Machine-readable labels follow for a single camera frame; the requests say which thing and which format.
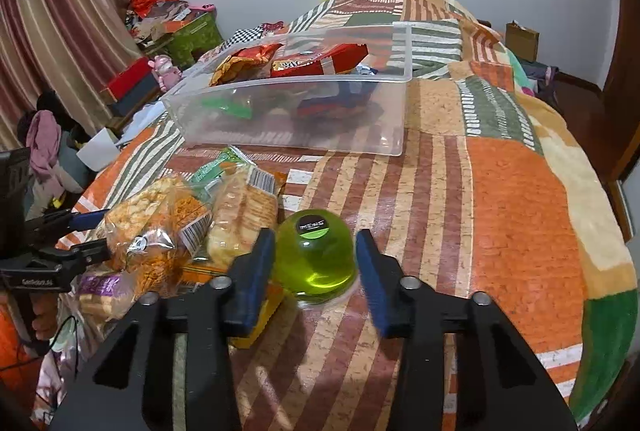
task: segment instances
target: black and white checkered fabric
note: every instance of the black and white checkered fabric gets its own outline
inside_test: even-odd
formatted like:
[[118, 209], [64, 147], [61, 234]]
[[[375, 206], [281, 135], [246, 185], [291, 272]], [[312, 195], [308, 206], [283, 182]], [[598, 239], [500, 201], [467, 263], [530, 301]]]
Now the black and white checkered fabric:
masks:
[[251, 28], [249, 30], [236, 30], [236, 33], [233, 34], [229, 39], [227, 39], [220, 48], [218, 48], [218, 53], [224, 52], [229, 46], [236, 45], [238, 43], [247, 43], [249, 41], [253, 41], [254, 39], [260, 39], [262, 37], [262, 32], [264, 27], [262, 25], [257, 26], [255, 28]]

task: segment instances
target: clear plastic box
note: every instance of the clear plastic box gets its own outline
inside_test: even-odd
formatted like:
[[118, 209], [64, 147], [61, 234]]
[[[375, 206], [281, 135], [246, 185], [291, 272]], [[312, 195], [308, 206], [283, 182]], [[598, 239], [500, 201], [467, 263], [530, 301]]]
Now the clear plastic box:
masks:
[[[404, 139], [406, 83], [412, 78], [406, 25], [313, 29], [236, 44], [164, 95], [188, 145], [289, 146], [398, 156]], [[264, 78], [208, 87], [229, 55], [280, 43], [274, 59], [343, 43], [366, 44], [375, 75]]]

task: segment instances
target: bedspread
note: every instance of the bedspread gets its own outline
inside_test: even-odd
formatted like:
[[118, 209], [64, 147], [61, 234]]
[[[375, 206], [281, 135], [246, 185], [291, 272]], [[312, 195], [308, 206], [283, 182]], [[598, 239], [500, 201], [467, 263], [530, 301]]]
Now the bedspread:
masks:
[[[414, 27], [401, 156], [242, 149], [288, 174], [286, 214], [327, 208], [353, 231], [369, 227], [382, 252], [436, 290], [489, 292], [581, 419], [615, 379], [636, 321], [636, 274], [607, 197], [563, 119], [522, 93], [498, 34], [455, 0], [328, 0], [289, 30], [394, 22]], [[76, 209], [111, 207], [217, 153], [182, 147], [164, 116]], [[446, 348], [453, 429], [452, 339]], [[400, 350], [378, 339], [360, 289], [305, 311], [285, 302], [252, 348], [232, 349], [244, 429], [383, 429]]]

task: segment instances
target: green jelly container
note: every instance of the green jelly container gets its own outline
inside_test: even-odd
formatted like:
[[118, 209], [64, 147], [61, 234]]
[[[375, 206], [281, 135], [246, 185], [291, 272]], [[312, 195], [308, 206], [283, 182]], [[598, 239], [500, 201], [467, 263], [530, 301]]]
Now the green jelly container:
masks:
[[322, 303], [345, 292], [357, 275], [347, 224], [327, 210], [300, 210], [276, 234], [273, 276], [307, 303]]

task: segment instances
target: purple label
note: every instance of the purple label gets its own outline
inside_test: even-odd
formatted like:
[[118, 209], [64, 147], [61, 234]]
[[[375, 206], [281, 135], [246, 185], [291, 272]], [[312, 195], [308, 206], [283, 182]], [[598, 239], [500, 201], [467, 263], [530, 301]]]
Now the purple label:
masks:
[[116, 297], [120, 280], [119, 275], [84, 276], [80, 282], [80, 293]]

